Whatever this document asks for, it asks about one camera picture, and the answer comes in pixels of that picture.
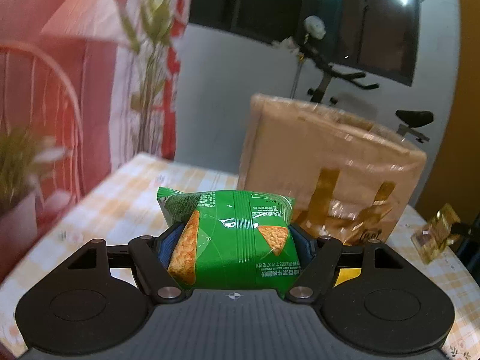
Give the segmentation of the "checkered tablecloth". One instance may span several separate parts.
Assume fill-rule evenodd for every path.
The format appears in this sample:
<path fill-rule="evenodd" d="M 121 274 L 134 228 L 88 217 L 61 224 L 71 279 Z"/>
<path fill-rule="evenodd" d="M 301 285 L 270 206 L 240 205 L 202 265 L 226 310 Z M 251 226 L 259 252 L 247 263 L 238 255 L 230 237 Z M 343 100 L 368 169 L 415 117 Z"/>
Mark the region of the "checkered tablecloth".
<path fill-rule="evenodd" d="M 158 236 L 167 228 L 156 192 L 160 186 L 184 191 L 235 189 L 236 175 L 137 155 L 87 194 L 27 253 L 1 283 L 1 344 L 7 353 L 21 356 L 26 346 L 15 322 L 20 298 L 47 273 L 87 241 L 103 238 L 109 245 L 125 244 L 141 235 Z M 446 249 L 425 265 L 411 235 L 425 221 L 407 206 L 387 240 L 450 297 L 456 312 L 443 347 L 450 359 L 479 358 L 479 286 Z"/>

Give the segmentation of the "dark window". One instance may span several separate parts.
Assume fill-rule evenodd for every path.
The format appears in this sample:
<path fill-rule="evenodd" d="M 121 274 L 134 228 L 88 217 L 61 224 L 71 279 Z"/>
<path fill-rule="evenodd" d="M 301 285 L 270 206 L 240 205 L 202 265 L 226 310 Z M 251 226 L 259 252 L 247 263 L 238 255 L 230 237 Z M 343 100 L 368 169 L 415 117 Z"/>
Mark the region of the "dark window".
<path fill-rule="evenodd" d="M 413 82 L 421 0 L 191 0 L 190 21 L 274 43 L 308 41 L 324 61 Z"/>

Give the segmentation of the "cardboard box with plastic liner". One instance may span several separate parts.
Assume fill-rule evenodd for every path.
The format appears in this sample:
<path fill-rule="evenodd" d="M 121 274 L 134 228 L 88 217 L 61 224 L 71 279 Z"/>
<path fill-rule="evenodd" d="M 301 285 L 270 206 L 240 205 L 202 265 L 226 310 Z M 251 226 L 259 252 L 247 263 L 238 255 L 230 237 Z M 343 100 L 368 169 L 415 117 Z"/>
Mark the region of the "cardboard box with plastic liner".
<path fill-rule="evenodd" d="M 385 242 L 425 163 L 424 151 L 360 116 L 255 94 L 238 188 L 292 197 L 292 221 L 311 236 Z"/>

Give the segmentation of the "green corn chip bag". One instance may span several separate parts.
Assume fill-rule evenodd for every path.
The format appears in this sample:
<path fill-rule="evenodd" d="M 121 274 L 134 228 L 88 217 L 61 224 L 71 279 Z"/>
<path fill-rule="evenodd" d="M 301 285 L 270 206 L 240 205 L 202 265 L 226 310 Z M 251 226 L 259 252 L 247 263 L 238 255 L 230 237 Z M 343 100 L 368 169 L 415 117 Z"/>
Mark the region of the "green corn chip bag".
<path fill-rule="evenodd" d="M 298 278 L 301 266 L 288 228 L 293 198 L 160 187 L 157 201 L 174 228 L 161 242 L 159 260 L 184 289 L 274 289 L 283 295 Z"/>

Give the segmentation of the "yellow corn chip bag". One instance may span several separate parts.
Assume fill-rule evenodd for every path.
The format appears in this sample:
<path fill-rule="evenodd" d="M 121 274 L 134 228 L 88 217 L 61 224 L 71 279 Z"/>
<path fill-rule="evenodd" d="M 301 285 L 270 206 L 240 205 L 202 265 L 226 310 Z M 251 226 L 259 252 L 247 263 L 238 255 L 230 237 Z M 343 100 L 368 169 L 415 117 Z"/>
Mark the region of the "yellow corn chip bag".
<path fill-rule="evenodd" d="M 353 280 L 361 274 L 360 268 L 341 268 L 338 272 L 337 280 L 334 286 L 338 286 L 346 281 Z"/>

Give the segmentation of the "printed room scene backdrop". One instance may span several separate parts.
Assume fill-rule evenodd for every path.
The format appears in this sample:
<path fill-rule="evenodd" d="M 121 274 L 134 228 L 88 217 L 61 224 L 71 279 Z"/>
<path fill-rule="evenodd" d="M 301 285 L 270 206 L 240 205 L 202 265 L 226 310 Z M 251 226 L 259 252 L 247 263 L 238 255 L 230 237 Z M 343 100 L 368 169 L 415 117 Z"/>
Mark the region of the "printed room scene backdrop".
<path fill-rule="evenodd" d="M 1 0 L 1 274 L 139 153 L 173 159 L 191 0 Z"/>

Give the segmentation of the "gold wrapped snack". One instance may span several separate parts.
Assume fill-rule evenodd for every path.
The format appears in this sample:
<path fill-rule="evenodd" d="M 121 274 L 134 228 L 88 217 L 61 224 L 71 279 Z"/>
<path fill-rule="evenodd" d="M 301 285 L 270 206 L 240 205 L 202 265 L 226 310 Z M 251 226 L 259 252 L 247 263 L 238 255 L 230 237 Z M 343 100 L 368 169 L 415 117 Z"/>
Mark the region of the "gold wrapped snack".
<path fill-rule="evenodd" d="M 423 227 L 411 236 L 411 241 L 424 264 L 433 262 L 448 246 L 468 232 L 461 219 L 447 203 Z"/>

